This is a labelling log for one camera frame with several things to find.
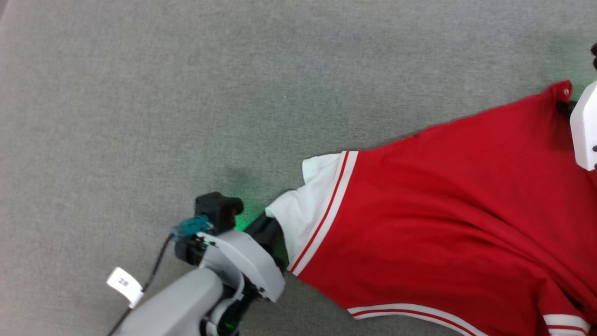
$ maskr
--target white stripe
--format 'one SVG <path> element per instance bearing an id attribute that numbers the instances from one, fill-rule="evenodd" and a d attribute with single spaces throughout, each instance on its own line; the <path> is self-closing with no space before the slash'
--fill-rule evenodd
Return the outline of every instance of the white stripe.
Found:
<path id="1" fill-rule="evenodd" d="M 336 218 L 336 214 L 338 214 L 338 210 L 340 208 L 340 205 L 342 204 L 342 199 L 344 198 L 346 188 L 348 187 L 348 182 L 350 181 L 350 176 L 352 175 L 352 171 L 355 168 L 355 163 L 356 163 L 356 158 L 358 156 L 358 152 L 351 151 L 351 152 L 347 152 L 347 154 L 348 154 L 348 158 L 346 159 L 346 165 L 344 166 L 343 173 L 342 173 L 342 165 L 344 163 L 344 157 L 338 163 L 338 169 L 336 171 L 336 177 L 334 178 L 334 182 L 338 181 L 340 174 L 342 174 L 342 179 L 340 180 L 340 183 L 338 184 L 338 189 L 336 191 L 336 194 L 334 195 L 334 189 L 336 188 L 337 182 L 334 183 L 334 189 L 331 190 L 331 194 L 327 198 L 328 201 L 326 203 L 324 203 L 324 206 L 322 206 L 322 212 L 318 216 L 318 219 L 316 222 L 317 224 L 313 226 L 311 232 L 309 233 L 309 239 L 307 239 L 307 241 L 305 242 L 305 246 L 303 246 L 303 248 L 301 248 L 300 252 L 297 254 L 297 259 L 293 260 L 289 267 L 289 269 L 292 269 L 294 267 L 294 264 L 296 262 L 298 262 L 297 267 L 294 269 L 294 272 L 293 272 L 296 276 L 298 276 L 303 271 L 303 269 L 305 268 L 305 266 L 307 266 L 307 264 L 309 263 L 311 258 L 313 258 L 313 256 L 315 255 L 315 252 L 319 248 L 319 245 L 321 245 L 321 242 L 323 242 L 325 235 L 330 230 L 330 227 L 332 226 L 332 223 L 334 222 L 334 220 Z M 298 257 L 300 257 L 300 255 L 303 253 L 302 251 L 305 249 L 306 245 L 311 240 L 311 237 L 313 237 L 313 235 L 315 234 L 315 231 L 317 230 L 317 227 L 321 223 L 330 202 L 332 202 L 330 211 L 328 212 L 328 216 L 325 218 L 325 221 L 321 224 L 321 228 L 319 229 L 317 236 L 313 240 L 313 243 L 309 246 L 309 249 L 307 250 L 307 252 L 303 255 L 302 259 L 298 260 Z"/>
<path id="2" fill-rule="evenodd" d="M 565 325 L 565 326 L 575 326 L 578 328 L 582 328 L 585 332 L 589 332 L 589 328 L 591 327 L 590 324 L 585 322 L 582 318 L 576 315 L 567 315 L 567 314 L 548 314 L 543 315 L 543 319 L 545 320 L 545 324 L 548 326 L 550 325 Z"/>
<path id="3" fill-rule="evenodd" d="M 330 203 L 338 163 L 342 164 L 345 157 L 346 154 L 338 153 L 305 160 L 303 168 L 307 166 L 307 173 L 317 170 L 316 175 L 309 176 L 309 182 L 304 186 L 283 193 L 265 208 L 266 216 L 276 218 L 284 232 L 288 260 L 294 261 L 298 257 L 309 240 L 309 233 L 319 225 L 317 219 L 321 207 Z"/>
<path id="4" fill-rule="evenodd" d="M 586 336 L 584 332 L 580 330 L 570 329 L 549 329 L 549 336 Z"/>
<path id="5" fill-rule="evenodd" d="M 398 309 L 398 310 L 409 310 L 410 312 L 401 312 L 401 311 L 378 311 L 375 310 L 391 310 L 391 309 Z M 407 303 L 399 303 L 399 304 L 382 304 L 379 306 L 370 306 L 370 307 L 355 307 L 348 309 L 348 312 L 351 314 L 361 313 L 363 311 L 372 311 L 371 313 L 365 313 L 359 316 L 355 316 L 355 319 L 366 319 L 368 317 L 375 317 L 375 316 L 387 316 L 387 315 L 404 315 L 404 316 L 411 316 L 416 317 L 421 320 L 431 321 L 437 323 L 439 325 L 446 326 L 453 330 L 460 332 L 463 335 L 470 336 L 470 334 L 464 330 L 468 330 L 472 332 L 476 336 L 487 336 L 485 333 L 480 331 L 479 329 L 472 326 L 470 323 L 466 322 L 465 320 L 459 318 L 456 315 L 452 315 L 447 313 L 443 310 L 420 306 L 418 304 L 407 304 Z M 452 322 L 450 324 L 440 319 L 436 319 L 426 315 L 420 315 L 419 313 L 425 313 L 429 315 L 434 315 L 436 317 L 441 317 L 445 320 Z"/>

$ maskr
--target cable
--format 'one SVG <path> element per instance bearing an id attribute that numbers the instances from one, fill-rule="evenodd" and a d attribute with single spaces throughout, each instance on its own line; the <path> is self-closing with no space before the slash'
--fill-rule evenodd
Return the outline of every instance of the cable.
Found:
<path id="1" fill-rule="evenodd" d="M 166 238 L 166 240 L 164 241 L 164 244 L 162 245 L 162 249 L 159 250 L 158 259 L 155 261 L 155 265 L 153 266 L 153 270 L 151 271 L 151 274 L 149 275 L 149 279 L 147 280 L 147 282 L 143 286 L 143 289 L 141 290 L 143 293 L 145 293 L 147 291 L 148 287 L 153 282 L 153 279 L 155 278 L 155 274 L 157 274 L 157 272 L 158 272 L 159 265 L 162 263 L 162 259 L 164 258 L 164 254 L 166 253 L 166 249 L 168 248 L 168 244 L 170 243 L 170 241 L 172 241 L 173 238 L 174 238 L 174 234 L 172 234 L 172 233 L 169 234 L 168 237 Z"/>
<path id="2" fill-rule="evenodd" d="M 147 291 L 147 289 L 149 288 L 149 286 L 152 284 L 153 280 L 155 279 L 155 275 L 158 273 L 159 266 L 162 263 L 162 259 L 164 259 L 164 254 L 166 253 L 166 249 L 168 248 L 168 244 L 172 241 L 173 238 L 174 238 L 174 235 L 173 234 L 169 234 L 168 237 L 166 238 L 166 240 L 164 241 L 164 244 L 162 245 L 162 248 L 159 250 L 158 259 L 155 261 L 155 264 L 153 265 L 153 269 L 151 271 L 151 274 L 149 275 L 149 279 L 147 280 L 147 282 L 145 283 L 145 285 L 143 285 L 143 289 L 141 290 L 142 293 L 145 293 Z M 131 311 L 133 311 L 133 309 L 132 308 L 128 308 L 127 311 L 125 311 L 124 314 L 122 314 L 122 316 L 120 317 L 120 319 L 118 320 L 118 322 L 114 325 L 114 327 L 112 327 L 112 330 L 110 330 L 110 332 L 108 332 L 106 336 L 112 336 L 112 335 L 114 335 L 114 333 L 116 332 L 116 330 L 118 330 L 118 328 L 120 328 L 120 325 L 122 325 L 122 323 L 124 322 L 124 320 L 131 313 Z"/>
<path id="3" fill-rule="evenodd" d="M 112 330 L 110 330 L 110 332 L 108 332 L 107 336 L 114 335 L 114 333 L 116 332 L 116 330 L 118 330 L 118 328 L 120 328 L 120 325 L 124 322 L 124 319 L 127 318 L 127 316 L 131 313 L 131 311 L 133 311 L 133 309 L 132 308 L 128 308 L 127 311 L 125 311 L 124 314 L 122 314 L 122 316 L 120 317 L 120 319 L 118 320 L 118 322 L 116 322 L 116 324 L 112 327 Z"/>

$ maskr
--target red shirt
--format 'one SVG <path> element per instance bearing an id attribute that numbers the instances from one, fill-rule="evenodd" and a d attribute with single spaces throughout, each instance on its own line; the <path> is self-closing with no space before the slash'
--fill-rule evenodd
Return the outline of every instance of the red shirt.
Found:
<path id="1" fill-rule="evenodd" d="M 597 171 L 556 101 L 571 84 L 371 151 L 306 160 L 267 212 L 298 278 L 357 319 L 464 335 L 586 335 L 597 322 Z"/>

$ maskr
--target floor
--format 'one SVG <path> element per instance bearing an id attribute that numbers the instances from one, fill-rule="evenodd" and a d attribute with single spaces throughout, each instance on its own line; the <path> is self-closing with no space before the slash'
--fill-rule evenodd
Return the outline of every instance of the floor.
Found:
<path id="1" fill-rule="evenodd" d="M 301 161 L 595 80 L 593 0 L 34 0 L 0 22 L 0 334 L 104 335 L 193 198 L 249 223 Z M 189 268 L 173 253 L 149 295 Z M 244 335 L 453 335 L 355 321 L 288 280 Z"/>

